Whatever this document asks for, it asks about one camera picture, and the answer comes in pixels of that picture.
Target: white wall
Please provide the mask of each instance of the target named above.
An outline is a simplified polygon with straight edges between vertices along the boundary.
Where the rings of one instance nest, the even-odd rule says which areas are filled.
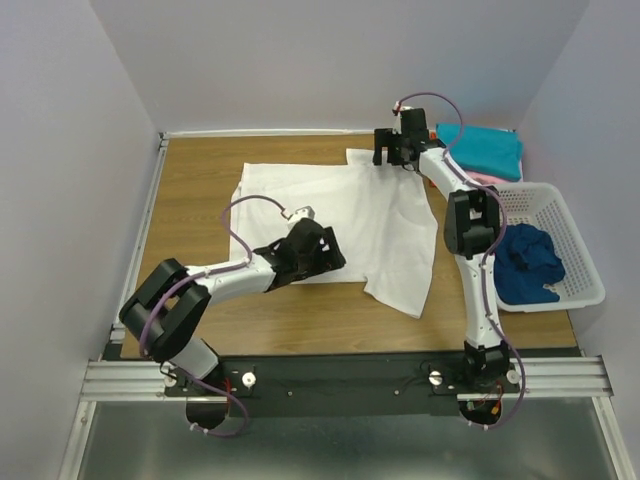
[[[86,0],[2,2],[0,478],[57,478],[157,134]]]
[[[580,344],[602,354],[614,408],[640,471],[640,3],[592,0],[520,132],[529,179],[555,183],[607,289],[571,314]]]
[[[425,89],[471,121],[515,127],[588,4],[91,1],[163,131],[373,128]]]

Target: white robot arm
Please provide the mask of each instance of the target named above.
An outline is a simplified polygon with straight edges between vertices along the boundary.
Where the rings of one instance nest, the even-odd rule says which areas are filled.
[[[445,145],[430,139],[423,109],[396,104],[394,114],[393,128],[374,131],[373,164],[382,165],[382,151],[386,149],[387,163],[430,179],[448,199],[445,245],[460,269],[467,311],[466,381],[495,382],[511,367],[509,346],[501,334],[493,281],[491,253],[500,233],[497,194],[491,187],[472,182]]]
[[[231,298],[269,292],[346,264],[333,229],[313,220],[311,207],[287,215],[289,234],[249,253],[244,262],[183,266],[163,261],[120,310],[142,356],[170,362],[199,380],[219,364],[215,350],[192,337],[205,309]],[[177,298],[171,308],[165,304]]]
[[[448,156],[449,163],[445,162],[445,155]],[[451,170],[452,167],[457,170],[457,174]],[[444,153],[444,149],[441,147],[431,148],[420,154],[419,172],[429,178],[445,198],[449,198],[455,192],[474,192],[476,190],[469,186],[469,183],[472,182],[471,178],[453,161],[449,153]],[[468,182],[464,182],[462,178],[468,179]],[[470,212],[470,215],[477,215],[477,213]],[[447,230],[453,228],[454,226],[451,225],[445,226],[445,237],[451,234]],[[487,271],[484,273],[487,278],[486,295],[490,306],[490,312],[488,313],[494,323],[500,327],[493,282],[494,257],[492,255],[488,256],[484,267],[481,267],[483,256],[484,253],[476,253],[471,258],[464,255],[455,255],[456,263],[460,269],[460,276],[462,277],[467,310],[466,340],[474,348],[481,346],[485,348],[495,347],[502,342],[493,325],[487,319],[481,283],[483,274],[481,270],[486,268]]]

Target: teal towel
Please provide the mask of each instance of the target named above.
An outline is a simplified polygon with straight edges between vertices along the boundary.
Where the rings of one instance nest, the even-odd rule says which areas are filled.
[[[445,145],[458,135],[459,125],[439,123],[436,134]],[[464,127],[460,141],[451,149],[453,159],[465,170],[486,173],[511,182],[520,180],[522,142],[516,132],[484,127]]]

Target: white plastic basket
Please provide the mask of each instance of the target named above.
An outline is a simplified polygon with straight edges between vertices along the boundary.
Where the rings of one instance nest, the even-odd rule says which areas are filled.
[[[605,292],[600,275],[558,189],[548,183],[531,182],[504,183],[496,188],[509,225],[528,223],[548,232],[566,270],[564,280],[547,287],[560,296],[558,302],[509,305],[498,297],[498,307],[509,312],[543,312],[602,302]]]

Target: wood grain surface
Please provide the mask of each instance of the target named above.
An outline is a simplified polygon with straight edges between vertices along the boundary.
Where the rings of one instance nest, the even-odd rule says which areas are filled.
[[[244,163],[340,165],[346,148],[372,148],[373,136],[174,139],[153,210],[138,281],[166,258],[183,265],[228,259],[229,238],[219,215]],[[446,202],[427,195],[440,231],[433,281],[422,318],[378,303],[363,284],[291,285],[237,298],[207,310],[196,334],[220,354],[354,353],[460,349],[466,319],[460,274],[442,240]],[[501,313],[520,348],[576,345],[567,313]],[[137,357],[127,333],[122,356]]]

